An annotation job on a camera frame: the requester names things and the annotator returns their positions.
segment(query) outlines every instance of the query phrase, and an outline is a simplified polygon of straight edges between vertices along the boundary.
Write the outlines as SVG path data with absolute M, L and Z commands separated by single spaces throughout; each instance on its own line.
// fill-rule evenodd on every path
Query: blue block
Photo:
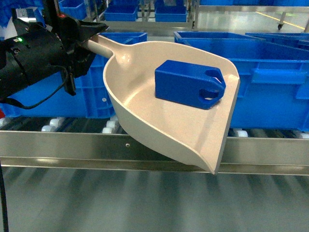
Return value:
M 224 95 L 220 69 L 167 60 L 155 70 L 155 96 L 167 101 L 210 109 Z

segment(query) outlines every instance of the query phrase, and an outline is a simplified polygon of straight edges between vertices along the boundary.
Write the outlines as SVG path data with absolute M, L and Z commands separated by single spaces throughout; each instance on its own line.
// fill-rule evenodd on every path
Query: blue plastic crate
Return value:
M 132 44 L 145 39 L 146 33 L 103 33 L 102 35 L 123 44 Z M 0 104 L 6 116 L 48 116 L 109 118 L 114 115 L 112 102 L 103 83 L 103 69 L 107 58 L 96 55 L 86 76 L 75 79 L 76 95 L 70 96 L 62 88 L 53 97 L 32 110 L 23 110 Z M 12 98 L 25 105 L 32 105 L 52 93 L 62 79 L 56 73 L 14 94 Z
M 248 35 L 240 35 L 230 32 L 197 32 L 197 31 L 176 31 L 174 40 L 179 44 L 184 44 L 184 40 L 190 39 L 256 39 Z
M 131 41 L 126 44 L 137 44 L 140 42 L 147 41 L 147 33 L 141 33 L 141 32 L 126 32 L 126 33 L 114 33 L 114 32 L 108 32 L 103 33 L 103 35 L 107 34 L 108 38 L 110 39 L 127 39 L 130 38 Z
M 139 5 L 140 0 L 112 0 L 109 5 L 116 6 L 137 6 Z
M 200 0 L 200 5 L 212 5 L 212 6 L 231 6 L 233 0 Z
M 309 40 L 300 40 L 298 42 L 298 48 L 309 50 Z
M 111 5 L 104 11 L 106 21 L 136 21 L 138 6 Z
M 274 0 L 260 0 L 259 5 L 260 6 L 273 6 Z
M 309 51 L 259 40 L 190 40 L 240 75 L 232 128 L 309 131 Z
M 160 6 L 184 6 L 184 0 L 155 0 L 154 7 Z
M 159 6 L 154 16 L 156 22 L 186 22 L 187 9 L 185 6 Z
M 246 35 L 262 38 L 267 42 L 301 48 L 301 40 L 309 40 L 309 33 L 246 33 Z
M 83 20 L 87 16 L 84 0 L 63 0 L 59 6 L 62 12 L 74 18 Z
M 257 6 L 259 4 L 259 0 L 234 0 L 233 5 L 253 5 Z
M 309 0 L 274 0 L 274 6 L 309 6 Z

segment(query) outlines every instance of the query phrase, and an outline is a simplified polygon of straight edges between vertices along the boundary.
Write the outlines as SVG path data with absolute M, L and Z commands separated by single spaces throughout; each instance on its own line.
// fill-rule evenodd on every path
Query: hole in blue block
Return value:
M 213 70 L 213 69 L 207 70 L 207 71 L 205 72 L 205 74 L 206 74 L 207 76 L 213 77 L 213 78 L 216 79 L 220 84 L 222 83 L 222 75 L 221 75 L 221 73 L 219 73 L 217 70 Z
M 202 103 L 208 103 L 212 99 L 215 99 L 219 96 L 219 92 L 217 90 L 215 91 L 209 91 L 204 88 L 200 89 L 198 92 L 198 99 Z

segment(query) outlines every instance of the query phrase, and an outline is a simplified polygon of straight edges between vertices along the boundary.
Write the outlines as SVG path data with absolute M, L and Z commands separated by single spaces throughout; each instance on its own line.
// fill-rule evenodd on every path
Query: metal rail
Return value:
M 204 172 L 125 134 L 1 131 L 3 166 Z M 228 137 L 220 173 L 309 175 L 309 140 Z
M 124 21 L 104 21 L 108 24 L 111 30 L 116 31 L 145 31 L 156 32 L 156 35 L 166 35 L 166 32 L 171 34 L 177 30 L 191 30 L 193 22 L 176 23 L 176 22 L 124 22 Z

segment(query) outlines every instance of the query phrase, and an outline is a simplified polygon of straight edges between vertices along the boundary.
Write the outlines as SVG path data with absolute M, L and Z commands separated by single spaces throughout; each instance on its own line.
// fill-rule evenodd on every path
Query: dustpan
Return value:
M 216 173 L 239 88 L 229 60 L 170 42 L 123 45 L 100 35 L 84 43 L 110 58 L 103 80 L 123 129 L 150 149 L 179 162 Z M 209 110 L 155 97 L 155 69 L 166 60 L 217 67 L 226 83 L 220 102 Z

